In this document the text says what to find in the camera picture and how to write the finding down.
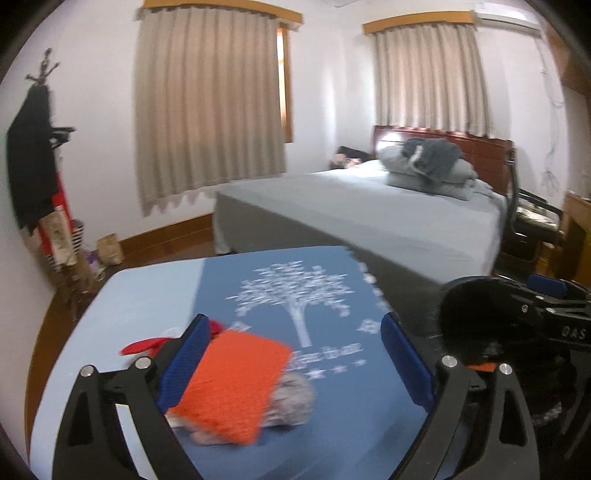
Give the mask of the black trash bin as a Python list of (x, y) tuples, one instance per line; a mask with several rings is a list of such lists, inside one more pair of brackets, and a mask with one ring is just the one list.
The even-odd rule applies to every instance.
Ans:
[(511, 365), (518, 376), (535, 427), (564, 429), (577, 398), (574, 350), (503, 347), (508, 298), (501, 277), (473, 276), (452, 281), (440, 291), (431, 325), (445, 350), (465, 365)]

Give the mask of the wooden desk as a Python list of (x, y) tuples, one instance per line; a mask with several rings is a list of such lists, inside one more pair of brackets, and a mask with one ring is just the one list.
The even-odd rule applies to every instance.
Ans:
[(590, 201), (569, 191), (564, 199), (561, 228), (564, 243), (556, 256), (557, 277), (590, 286)]

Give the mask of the black office chair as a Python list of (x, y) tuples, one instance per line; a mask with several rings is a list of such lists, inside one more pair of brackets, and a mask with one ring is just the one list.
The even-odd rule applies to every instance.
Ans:
[(506, 223), (495, 269), (500, 275), (523, 279), (536, 271), (545, 247), (563, 242), (563, 212), (520, 186), (514, 148), (507, 154), (507, 166)]

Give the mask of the wooden coat rack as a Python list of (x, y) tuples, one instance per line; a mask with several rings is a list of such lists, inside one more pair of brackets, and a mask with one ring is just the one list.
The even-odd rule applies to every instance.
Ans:
[[(56, 182), (57, 174), (60, 174), (58, 165), (56, 166)], [(35, 234), (40, 241), (37, 228), (35, 229)], [(83, 269), (84, 258), (82, 255), (82, 247), (80, 253), (78, 254), (77, 263), (72, 267), (63, 267), (59, 272), (56, 272), (52, 269), (47, 257), (44, 253), (43, 255), (50, 272), (53, 275), (53, 278), (57, 281), (58, 292), (62, 296), (65, 305), (69, 309), (72, 321), (77, 323), (93, 298), (91, 289), (93, 287), (94, 280), (92, 273), (85, 272)]]

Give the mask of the brown paper bag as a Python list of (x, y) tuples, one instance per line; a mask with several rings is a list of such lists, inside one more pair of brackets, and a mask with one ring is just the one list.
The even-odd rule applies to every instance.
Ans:
[(96, 252), (101, 263), (107, 266), (120, 265), (124, 260), (123, 250), (116, 234), (98, 239)]

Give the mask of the blue tree print tablecloth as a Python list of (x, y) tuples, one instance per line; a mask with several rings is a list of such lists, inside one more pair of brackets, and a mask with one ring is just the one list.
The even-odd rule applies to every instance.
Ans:
[[(256, 281), (276, 264), (319, 269), (346, 292), (342, 308), (311, 304), (288, 312), (256, 300)], [(380, 337), (387, 305), (365, 266), (342, 247), (273, 250), (163, 263), (110, 278), (65, 344), (34, 421), (30, 464), (52, 473), (54, 443), (73, 383), (85, 365), (124, 368), (124, 346), (181, 334), (197, 314), (286, 343), (291, 371), (311, 381), (307, 424), (266, 429), (252, 446), (198, 446), (177, 437), (207, 479), (386, 479), (407, 453), (426, 414), (416, 405)]]

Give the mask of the striped black white bag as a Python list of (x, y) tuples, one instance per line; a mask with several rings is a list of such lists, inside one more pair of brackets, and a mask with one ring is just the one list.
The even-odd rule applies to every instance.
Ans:
[(45, 254), (52, 269), (59, 272), (63, 267), (72, 267), (78, 261), (82, 247), (84, 223), (78, 219), (55, 221), (44, 228), (48, 252)]

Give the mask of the lower grey pillow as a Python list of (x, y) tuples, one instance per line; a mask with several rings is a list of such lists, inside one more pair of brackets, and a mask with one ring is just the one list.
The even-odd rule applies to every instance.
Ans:
[(441, 183), (434, 184), (422, 177), (398, 173), (390, 173), (387, 178), (389, 186), (422, 192), (429, 195), (451, 197), (468, 201), (474, 194), (474, 182), (472, 180), (464, 184)]

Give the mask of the beige canvas tote bag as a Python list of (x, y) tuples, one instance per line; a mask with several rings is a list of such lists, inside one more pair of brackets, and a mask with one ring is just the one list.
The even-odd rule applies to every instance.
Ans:
[(72, 223), (62, 206), (56, 207), (39, 221), (38, 231), (42, 250), (54, 270), (59, 271), (63, 266), (73, 266), (76, 263)]

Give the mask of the upper grey pillow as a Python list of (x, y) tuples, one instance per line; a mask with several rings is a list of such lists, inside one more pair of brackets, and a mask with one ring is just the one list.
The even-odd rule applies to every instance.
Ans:
[[(384, 148), (378, 153), (378, 159), (389, 172), (409, 176), (420, 176), (420, 174), (411, 167), (409, 160), (403, 156), (401, 146)], [(443, 179), (443, 182), (449, 184), (463, 184), (468, 180), (476, 180), (477, 178), (478, 174), (473, 165), (468, 161), (459, 158), (456, 160), (447, 176)]]

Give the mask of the red hanging bag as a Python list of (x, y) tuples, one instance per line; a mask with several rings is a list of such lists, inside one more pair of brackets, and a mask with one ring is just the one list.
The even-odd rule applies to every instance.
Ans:
[(43, 217), (37, 226), (41, 250), (56, 266), (72, 266), (76, 263), (72, 240), (72, 220), (68, 202), (57, 174), (57, 193), (52, 196), (53, 212)]

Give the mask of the beige right window curtain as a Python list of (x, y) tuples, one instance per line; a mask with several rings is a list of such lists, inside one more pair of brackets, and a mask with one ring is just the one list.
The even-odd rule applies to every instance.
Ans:
[(377, 123), (489, 137), (487, 85), (472, 24), (422, 23), (374, 33)]

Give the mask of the beige window curtain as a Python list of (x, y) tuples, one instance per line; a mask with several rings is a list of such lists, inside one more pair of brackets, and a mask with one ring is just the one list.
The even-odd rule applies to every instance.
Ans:
[(487, 85), (472, 24), (422, 23), (374, 33), (377, 123), (489, 137)]
[(147, 9), (135, 60), (136, 173), (145, 214), (186, 192), (287, 170), (270, 14)]

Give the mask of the white air conditioner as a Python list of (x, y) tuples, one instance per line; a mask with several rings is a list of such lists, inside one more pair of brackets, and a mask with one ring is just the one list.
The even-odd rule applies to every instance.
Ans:
[(528, 10), (501, 3), (479, 1), (472, 13), (483, 24), (499, 28), (522, 31), (540, 36), (541, 24), (537, 17)]

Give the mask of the beige left window curtain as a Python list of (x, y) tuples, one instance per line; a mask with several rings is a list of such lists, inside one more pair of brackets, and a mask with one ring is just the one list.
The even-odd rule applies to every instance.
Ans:
[(186, 192), (287, 170), (270, 14), (147, 9), (135, 60), (136, 173), (145, 214)]

